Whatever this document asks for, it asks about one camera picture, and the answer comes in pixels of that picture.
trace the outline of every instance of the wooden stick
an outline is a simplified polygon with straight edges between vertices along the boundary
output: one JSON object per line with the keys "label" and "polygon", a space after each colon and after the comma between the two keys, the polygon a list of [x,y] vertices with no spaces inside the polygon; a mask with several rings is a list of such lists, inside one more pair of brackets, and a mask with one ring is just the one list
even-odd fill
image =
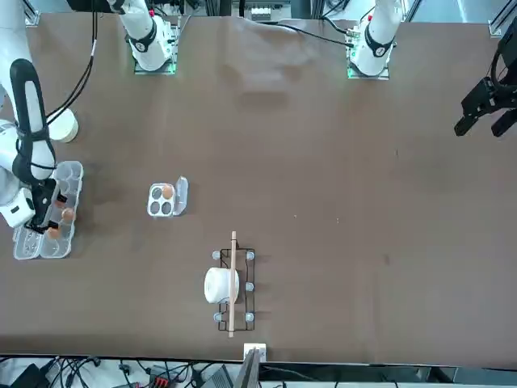
{"label": "wooden stick", "polygon": [[233,338],[235,330],[235,261],[237,255],[237,232],[232,232],[232,256],[229,265],[229,330],[228,337]]}

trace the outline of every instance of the brown egg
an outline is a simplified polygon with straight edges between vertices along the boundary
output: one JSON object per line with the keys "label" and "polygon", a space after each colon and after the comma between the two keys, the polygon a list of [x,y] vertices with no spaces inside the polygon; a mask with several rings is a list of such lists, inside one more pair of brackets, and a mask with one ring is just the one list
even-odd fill
{"label": "brown egg", "polygon": [[170,198],[172,198],[172,194],[173,194],[173,189],[172,189],[172,186],[170,186],[169,184],[166,184],[163,189],[162,189],[162,195],[163,197],[166,199],[166,200],[169,200]]}
{"label": "brown egg", "polygon": [[74,210],[71,208],[63,209],[61,212],[61,218],[66,222],[72,222],[75,218]]}
{"label": "brown egg", "polygon": [[47,234],[48,234],[49,238],[51,238],[52,240],[55,240],[57,238],[60,238],[61,231],[59,230],[59,227],[57,229],[55,229],[55,228],[48,228],[47,229]]}

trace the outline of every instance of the egg carton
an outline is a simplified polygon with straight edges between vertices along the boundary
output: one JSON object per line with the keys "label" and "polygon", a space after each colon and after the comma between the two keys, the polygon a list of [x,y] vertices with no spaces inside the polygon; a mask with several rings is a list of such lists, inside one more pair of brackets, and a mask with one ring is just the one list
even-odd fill
{"label": "egg carton", "polygon": [[[170,198],[165,198],[163,192],[171,190]],[[188,180],[180,176],[176,186],[170,183],[153,183],[149,188],[147,213],[151,217],[177,217],[187,207]]]}
{"label": "egg carton", "polygon": [[[65,161],[57,164],[56,170],[50,175],[59,184],[61,194],[66,196],[66,208],[77,213],[79,193],[82,190],[84,170],[80,162]],[[62,209],[53,205],[50,219],[59,225],[59,238],[50,238],[47,233],[39,234],[24,226],[15,229],[13,241],[15,259],[27,260],[41,257],[43,259],[61,259],[72,249],[72,237],[75,232],[75,217],[72,221],[61,218]]]}

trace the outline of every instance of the small egg tray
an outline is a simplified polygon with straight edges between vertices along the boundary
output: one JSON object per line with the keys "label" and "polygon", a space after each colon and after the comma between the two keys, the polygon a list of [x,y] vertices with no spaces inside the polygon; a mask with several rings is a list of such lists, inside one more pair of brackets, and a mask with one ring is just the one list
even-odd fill
{"label": "small egg tray", "polygon": [[[172,197],[163,196],[165,187],[170,187]],[[147,213],[151,217],[175,217],[179,216],[187,207],[188,181],[180,176],[174,187],[171,183],[153,183],[149,188],[147,200]]]}

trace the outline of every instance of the brown table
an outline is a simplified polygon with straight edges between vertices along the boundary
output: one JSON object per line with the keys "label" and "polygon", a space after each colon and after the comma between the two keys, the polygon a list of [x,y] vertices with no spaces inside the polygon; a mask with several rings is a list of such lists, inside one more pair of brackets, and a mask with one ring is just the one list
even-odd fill
{"label": "brown table", "polygon": [[[28,33],[49,110],[90,16]],[[104,15],[80,133],[57,145],[86,168],[73,250],[18,262],[1,225],[0,351],[240,359],[265,342],[271,361],[515,366],[517,132],[453,132],[497,41],[439,23],[397,41],[389,82],[347,80],[340,46],[192,18],[177,76],[134,76]],[[150,184],[179,175],[187,213],[153,220]],[[202,284],[232,230],[257,251],[258,312],[228,339]]]}

